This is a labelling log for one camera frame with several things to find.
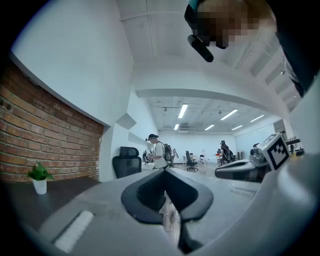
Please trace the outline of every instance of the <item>gray surface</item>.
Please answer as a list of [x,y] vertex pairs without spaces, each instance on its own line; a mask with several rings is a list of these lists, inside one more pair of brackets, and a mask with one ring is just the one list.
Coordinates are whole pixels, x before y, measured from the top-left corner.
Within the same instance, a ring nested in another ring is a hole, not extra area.
[[319,207],[319,167],[320,155],[304,155],[269,172],[245,214],[192,256],[279,255]]
[[38,230],[56,210],[75,196],[99,184],[90,177],[47,183],[47,193],[37,194],[32,183],[3,183],[21,220]]
[[[95,217],[76,244],[73,250],[75,255],[87,255],[89,252],[85,248],[92,248],[91,255],[102,255],[105,252],[112,252],[111,255],[125,255],[128,248],[137,252],[132,255],[140,255],[138,248],[141,248],[142,241],[146,255],[152,254],[155,248],[158,248],[161,255],[180,255],[181,252],[170,241],[162,225],[137,222],[127,214],[121,203],[121,194],[129,184],[154,171],[156,170],[144,171],[96,185],[52,215],[41,227],[40,232],[52,241],[80,211],[88,210],[94,213]],[[249,206],[260,186],[257,183],[218,179],[176,168],[174,171],[204,184],[213,193],[213,204],[207,214],[202,220],[194,222],[194,225],[187,226],[190,236],[204,244],[235,223]]]
[[121,193],[129,184],[155,171],[96,185],[56,211],[43,224],[40,233],[52,241],[80,211],[88,210],[95,216],[75,245],[73,255],[141,256],[141,250],[152,255],[156,248],[160,255],[182,255],[162,225],[137,222],[121,203]]
[[[320,156],[292,159],[269,172],[262,184],[218,179],[175,170],[206,185],[213,204],[201,220],[186,223],[189,236],[204,245],[191,256],[273,256],[292,243],[319,205]],[[161,225],[141,224],[121,204],[124,188],[151,174],[137,173],[96,185],[56,211],[40,232],[52,241],[82,210],[95,213],[72,255],[182,255]]]
[[261,186],[260,183],[207,177],[177,169],[175,171],[207,186],[213,193],[213,204],[207,213],[200,220],[185,224],[190,238],[202,244],[216,239],[232,226],[244,214]]

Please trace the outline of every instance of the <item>man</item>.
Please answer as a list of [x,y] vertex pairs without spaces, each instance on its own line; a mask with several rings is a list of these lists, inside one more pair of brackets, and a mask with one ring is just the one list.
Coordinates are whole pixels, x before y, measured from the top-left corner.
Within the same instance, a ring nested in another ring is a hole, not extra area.
[[221,140],[221,165],[223,166],[225,164],[225,161],[227,163],[230,162],[230,157],[229,157],[229,147],[227,146],[226,142],[224,140]]
[[148,141],[151,142],[151,144],[155,145],[153,155],[147,156],[147,160],[153,160],[154,162],[154,168],[164,168],[168,165],[167,161],[164,158],[165,155],[165,145],[158,140],[158,135],[150,134],[148,137]]
[[259,27],[273,28],[285,56],[286,70],[301,97],[320,67],[318,8],[313,1],[189,0],[197,23],[218,47]]

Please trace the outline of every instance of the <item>cap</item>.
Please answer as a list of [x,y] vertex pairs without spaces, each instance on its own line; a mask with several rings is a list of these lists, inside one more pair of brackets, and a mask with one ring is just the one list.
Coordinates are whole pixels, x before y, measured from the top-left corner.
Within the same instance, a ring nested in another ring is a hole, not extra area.
[[158,135],[155,135],[155,134],[150,134],[149,136],[148,136],[148,141],[150,141],[150,139],[156,139],[156,138],[158,138],[159,136]]

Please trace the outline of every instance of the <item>white flower pot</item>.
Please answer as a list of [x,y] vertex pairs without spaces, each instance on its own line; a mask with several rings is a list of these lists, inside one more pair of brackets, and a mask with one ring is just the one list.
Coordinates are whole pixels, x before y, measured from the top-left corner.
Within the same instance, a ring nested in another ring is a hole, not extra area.
[[36,181],[35,179],[32,179],[35,191],[39,195],[43,195],[47,193],[47,179]]

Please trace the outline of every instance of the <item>brick wall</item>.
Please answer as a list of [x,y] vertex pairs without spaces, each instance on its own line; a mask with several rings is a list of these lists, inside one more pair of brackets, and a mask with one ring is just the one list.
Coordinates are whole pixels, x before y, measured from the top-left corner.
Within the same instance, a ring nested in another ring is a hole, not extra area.
[[54,179],[99,178],[104,126],[33,84],[10,62],[0,78],[0,178],[30,182],[36,161]]

